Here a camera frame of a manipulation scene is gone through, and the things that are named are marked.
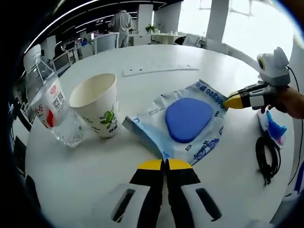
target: paper cup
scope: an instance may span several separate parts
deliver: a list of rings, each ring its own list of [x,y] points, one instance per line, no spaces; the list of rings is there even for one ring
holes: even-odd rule
[[[114,136],[122,124],[116,90],[116,76],[103,74],[81,82],[69,102],[101,137]]]

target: gray shirt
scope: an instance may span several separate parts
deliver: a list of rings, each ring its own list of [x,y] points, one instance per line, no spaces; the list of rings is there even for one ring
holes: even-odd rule
[[[116,13],[111,19],[111,26],[113,32],[129,32],[129,28],[132,26],[132,17],[130,14],[126,13],[125,10]]]

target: white round table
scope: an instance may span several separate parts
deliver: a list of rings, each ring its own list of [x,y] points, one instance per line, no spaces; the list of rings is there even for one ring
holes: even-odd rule
[[[200,71],[122,77],[122,71],[132,67],[186,64]],[[118,76],[122,116],[134,114],[157,96],[185,88],[199,79],[228,96],[256,83],[258,75],[240,60],[213,51],[177,45],[147,45],[109,50],[85,58],[73,64],[60,81],[69,97],[80,81],[101,73]],[[219,143],[194,165],[194,170],[206,186],[223,189],[223,195],[227,189],[233,191],[235,205],[243,205],[251,218],[269,222],[289,181],[294,156],[294,128],[291,117],[271,110],[274,120],[288,130],[281,150],[281,168],[271,184],[264,187],[264,179],[257,172],[255,144],[261,134],[256,113],[251,108],[229,109]],[[129,182],[137,166],[151,159],[156,159],[153,153],[124,128],[115,137],[105,140],[87,127],[79,146],[68,148],[36,119],[28,139],[26,174],[35,181],[46,217],[55,226],[74,227],[90,217],[97,199],[118,183]],[[170,213],[170,208],[166,207],[159,219]]]

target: cup rim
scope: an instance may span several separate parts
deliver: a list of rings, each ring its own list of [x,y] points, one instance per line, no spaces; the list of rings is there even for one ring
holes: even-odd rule
[[[77,106],[71,105],[71,97],[73,96],[74,92],[76,92],[76,90],[77,90],[85,81],[91,80],[91,79],[94,78],[94,77],[99,77],[99,76],[102,76],[102,75],[113,75],[113,76],[114,76],[114,82],[113,82],[113,84],[112,84],[107,90],[105,90],[103,93],[101,93],[95,100],[92,100],[92,101],[90,101],[90,102],[87,103],[87,104],[84,104],[84,105],[77,105]],[[112,73],[104,73],[104,74],[95,75],[95,76],[93,76],[93,77],[90,77],[90,78],[88,78],[88,79],[86,79],[86,80],[81,81],[81,82],[72,90],[72,92],[71,92],[71,95],[70,95],[70,98],[69,98],[70,107],[71,107],[71,108],[81,108],[81,107],[85,107],[85,106],[90,105],[91,103],[97,101],[101,96],[103,96],[103,95],[104,95],[106,92],[108,92],[111,88],[113,88],[113,86],[115,86],[115,84],[116,84],[116,81],[117,81],[117,76],[116,76],[116,74],[112,74]]]

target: blue sponge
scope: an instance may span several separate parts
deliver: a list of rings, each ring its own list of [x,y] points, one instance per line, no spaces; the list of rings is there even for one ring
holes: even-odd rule
[[[173,140],[189,143],[204,129],[212,116],[213,109],[206,102],[182,98],[167,108],[165,121]]]

